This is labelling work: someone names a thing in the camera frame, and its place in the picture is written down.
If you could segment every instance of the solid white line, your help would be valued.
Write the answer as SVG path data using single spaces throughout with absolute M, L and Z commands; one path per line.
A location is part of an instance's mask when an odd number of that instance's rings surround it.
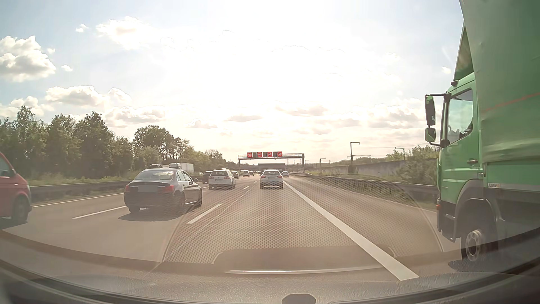
M 294 189 L 291 185 L 286 182 L 286 184 L 292 191 L 294 191 L 298 196 L 300 196 L 304 201 L 311 205 L 315 210 L 317 210 L 322 216 L 324 216 L 330 223 L 334 224 L 338 229 L 340 229 L 345 235 L 347 235 L 353 242 L 358 246 L 364 249 L 369 255 L 377 260 L 381 265 L 383 265 L 388 271 L 390 271 L 396 278 L 400 281 L 413 279 L 419 277 L 412 270 L 407 268 L 405 265 L 400 263 L 398 260 L 387 254 L 384 250 L 377 247 L 377 245 L 371 243 L 367 238 L 362 236 L 360 233 L 356 232 L 353 228 L 349 227 L 347 224 L 343 223 L 340 219 L 335 217 L 330 212 L 323 209 L 321 206 L 316 204 L 314 201 L 309 199 L 304 194 L 300 193 L 298 190 Z
M 223 204 L 223 203 L 219 203 L 219 204 L 215 205 L 214 207 L 212 207 L 212 208 L 206 210 L 205 212 L 199 214 L 199 216 L 197 216 L 196 218 L 190 220 L 190 221 L 188 222 L 188 224 L 193 224 L 193 223 L 197 222 L 201 217 L 203 217 L 203 216 L 207 215 L 208 213 L 212 212 L 214 209 L 218 208 L 218 207 L 221 206 L 222 204 Z
M 56 205 L 56 204 L 63 204 L 63 203 L 78 202 L 78 201 L 91 200 L 91 199 L 98 199 L 100 197 L 106 197 L 106 196 L 112 196 L 112 195 L 118 195 L 118 194 L 124 194 L 124 193 L 122 192 L 122 193 L 107 194 L 107 195 L 102 195 L 102 196 L 87 197 L 85 199 L 80 199 L 80 200 L 65 201 L 65 202 L 58 202 L 58 203 L 51 203 L 51 204 L 32 205 L 32 208 L 50 206 L 50 205 Z
M 107 209 L 107 210 L 103 210 L 103 211 L 98 211 L 98 212 L 94 212 L 94 213 L 91 213 L 91 214 L 86 214 L 86 215 L 81 215 L 81 216 L 73 217 L 73 219 L 74 219 L 74 220 L 76 220 L 76 219 L 81 219 L 81 218 L 83 218 L 83 217 L 87 217 L 87 216 L 90 216 L 90 215 L 100 214 L 100 213 L 103 213 L 103 212 L 113 211 L 113 210 L 120 209 L 120 208 L 125 208 L 125 207 L 126 207 L 126 206 L 120 206 L 120 207 L 116 207 L 116 208 L 112 208 L 112 209 Z

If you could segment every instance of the tree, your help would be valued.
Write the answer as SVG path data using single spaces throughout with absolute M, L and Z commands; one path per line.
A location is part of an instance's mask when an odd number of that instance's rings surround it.
M 133 148 L 129 138 L 118 136 L 110 146 L 112 164 L 110 174 L 120 176 L 131 170 L 133 166 Z
M 47 127 L 45 170 L 71 175 L 80 159 L 81 140 L 74 137 L 75 119 L 69 115 L 56 115 Z
M 2 150 L 19 173 L 29 176 L 43 169 L 46 126 L 31 108 L 21 106 L 15 120 L 4 120 L 0 130 Z
M 155 147 L 144 147 L 137 151 L 134 166 L 137 170 L 144 170 L 153 163 L 161 163 L 162 159 Z
M 427 160 L 436 157 L 438 151 L 431 146 L 414 147 L 412 151 L 409 150 L 405 165 L 396 173 L 407 183 L 436 184 L 437 164 Z
M 100 179 L 109 172 L 112 163 L 109 146 L 113 132 L 105 125 L 101 115 L 92 112 L 75 124 L 73 135 L 80 140 L 78 176 Z

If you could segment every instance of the white suv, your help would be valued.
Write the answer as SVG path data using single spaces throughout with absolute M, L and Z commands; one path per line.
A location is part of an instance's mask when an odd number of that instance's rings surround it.
M 260 183 L 261 189 L 264 189 L 266 186 L 274 186 L 283 189 L 283 176 L 281 176 L 278 170 L 265 170 L 261 174 Z
M 236 179 L 229 170 L 214 170 L 208 177 L 208 189 L 217 187 L 236 188 Z

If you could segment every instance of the side mirror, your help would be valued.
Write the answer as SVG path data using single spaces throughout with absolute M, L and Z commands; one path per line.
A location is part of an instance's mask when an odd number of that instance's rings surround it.
M 434 142 L 437 139 L 437 132 L 434 128 L 427 127 L 424 134 L 424 139 L 427 142 Z
M 435 102 L 433 101 L 433 96 L 425 95 L 424 101 L 426 106 L 426 124 L 435 125 Z

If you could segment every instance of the sky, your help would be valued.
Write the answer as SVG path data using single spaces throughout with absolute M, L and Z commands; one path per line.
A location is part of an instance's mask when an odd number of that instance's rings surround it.
M 156 124 L 232 161 L 425 145 L 423 96 L 450 86 L 463 23 L 457 0 L 2 6 L 0 118 L 96 111 L 117 136 Z

